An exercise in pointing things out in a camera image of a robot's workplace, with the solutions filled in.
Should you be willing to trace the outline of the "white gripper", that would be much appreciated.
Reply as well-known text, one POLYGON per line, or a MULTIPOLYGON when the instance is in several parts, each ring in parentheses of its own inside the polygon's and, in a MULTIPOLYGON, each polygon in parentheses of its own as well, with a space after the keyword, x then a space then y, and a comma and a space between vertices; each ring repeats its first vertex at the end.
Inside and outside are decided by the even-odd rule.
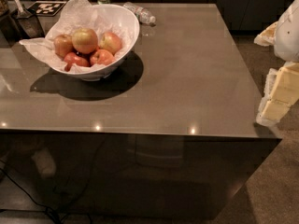
POLYGON ((289 112, 299 100, 299 0, 294 0, 280 16, 254 38, 259 46, 273 46, 285 64, 271 68, 266 76, 263 98, 256 122, 271 127, 289 112))

